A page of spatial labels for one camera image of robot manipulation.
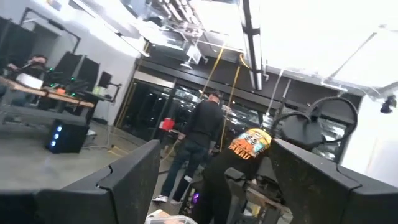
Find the person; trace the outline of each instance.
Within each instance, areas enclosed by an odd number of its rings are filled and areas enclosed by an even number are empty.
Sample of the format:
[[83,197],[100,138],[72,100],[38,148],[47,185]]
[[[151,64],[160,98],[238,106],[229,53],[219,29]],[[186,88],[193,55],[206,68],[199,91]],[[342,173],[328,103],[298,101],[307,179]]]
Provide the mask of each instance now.
[[232,140],[203,171],[203,187],[192,218],[198,224],[225,224],[231,204],[231,193],[224,173],[230,167],[253,180],[262,158],[266,156],[271,136],[259,128],[252,128]]
[[185,161],[189,160],[188,167],[183,174],[174,193],[171,204],[180,204],[199,164],[216,144],[217,137],[224,121],[224,113],[220,106],[221,93],[210,93],[208,101],[199,103],[192,111],[189,122],[184,127],[178,140],[182,141],[180,149],[172,162],[167,178],[159,196],[153,202],[167,202],[174,187],[177,173]]
[[[33,66],[24,69],[23,73],[28,75],[32,75],[33,77],[40,78],[43,73],[43,67],[47,63],[47,58],[43,55],[33,55],[26,63],[34,64]],[[10,63],[7,65],[7,70],[10,72],[18,72],[19,67],[14,63]],[[0,84],[0,98],[6,94],[7,86]],[[12,104],[16,106],[25,106],[26,103],[30,102],[33,99],[33,95],[25,93],[23,91],[13,91],[12,92]]]

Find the gray floor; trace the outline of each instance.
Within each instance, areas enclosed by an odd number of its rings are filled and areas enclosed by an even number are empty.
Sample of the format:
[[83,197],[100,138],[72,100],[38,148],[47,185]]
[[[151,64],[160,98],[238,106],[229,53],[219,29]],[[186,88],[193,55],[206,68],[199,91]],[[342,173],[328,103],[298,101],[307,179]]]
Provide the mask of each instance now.
[[[0,190],[3,189],[60,189],[109,163],[132,152],[145,141],[120,130],[111,130],[107,142],[106,126],[92,122],[90,129],[97,133],[97,146],[115,145],[112,151],[105,147],[83,149],[79,154],[52,154],[44,149],[48,129],[43,126],[27,127],[19,124],[0,126]],[[172,158],[162,161],[160,171],[168,170]],[[178,182],[183,170],[178,173]],[[160,193],[167,173],[158,176],[154,196]],[[179,206],[151,204],[148,213],[163,209],[177,215]]]

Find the purple light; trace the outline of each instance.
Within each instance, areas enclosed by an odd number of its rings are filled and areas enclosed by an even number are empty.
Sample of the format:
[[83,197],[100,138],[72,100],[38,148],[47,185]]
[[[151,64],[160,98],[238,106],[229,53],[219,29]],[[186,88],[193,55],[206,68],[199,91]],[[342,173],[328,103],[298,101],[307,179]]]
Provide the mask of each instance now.
[[192,202],[193,203],[197,203],[198,202],[198,198],[199,198],[199,193],[195,193],[192,196]]

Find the white sneaker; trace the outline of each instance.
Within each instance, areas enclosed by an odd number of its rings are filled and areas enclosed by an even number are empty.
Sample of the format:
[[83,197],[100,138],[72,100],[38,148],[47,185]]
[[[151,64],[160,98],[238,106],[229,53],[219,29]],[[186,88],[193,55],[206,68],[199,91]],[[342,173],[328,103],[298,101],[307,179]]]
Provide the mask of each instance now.
[[172,205],[181,205],[182,202],[178,202],[176,200],[171,200],[170,204],[172,204]]
[[153,198],[152,201],[153,202],[163,202],[163,203],[167,203],[167,200],[169,199],[168,196],[163,196],[163,195],[159,195],[156,198]]

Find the desk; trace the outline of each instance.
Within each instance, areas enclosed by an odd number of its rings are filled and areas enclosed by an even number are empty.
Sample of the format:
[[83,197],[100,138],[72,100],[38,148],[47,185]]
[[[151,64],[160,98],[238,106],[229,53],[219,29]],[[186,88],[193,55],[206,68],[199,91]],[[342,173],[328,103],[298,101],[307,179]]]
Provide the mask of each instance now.
[[[86,123],[86,114],[90,108],[94,108],[94,104],[87,102],[87,101],[80,101],[79,99],[61,95],[55,92],[55,90],[38,90],[34,88],[29,88],[27,86],[21,85],[18,82],[8,80],[7,78],[0,77],[0,83],[8,86],[6,93],[4,94],[3,98],[1,99],[0,104],[0,125],[3,124],[4,118],[8,113],[11,114],[18,114],[24,116],[38,116],[44,118],[52,118],[52,119],[60,119],[63,121],[75,122],[75,123]],[[64,114],[63,108],[60,110],[54,111],[44,111],[38,110],[36,108],[29,108],[29,107],[21,107],[21,106],[13,106],[12,103],[12,91],[23,91],[25,93],[30,93],[36,96],[47,97],[51,99],[55,99],[61,102],[62,104],[73,104],[76,106],[84,106],[85,110],[80,116],[74,116],[70,114]]]

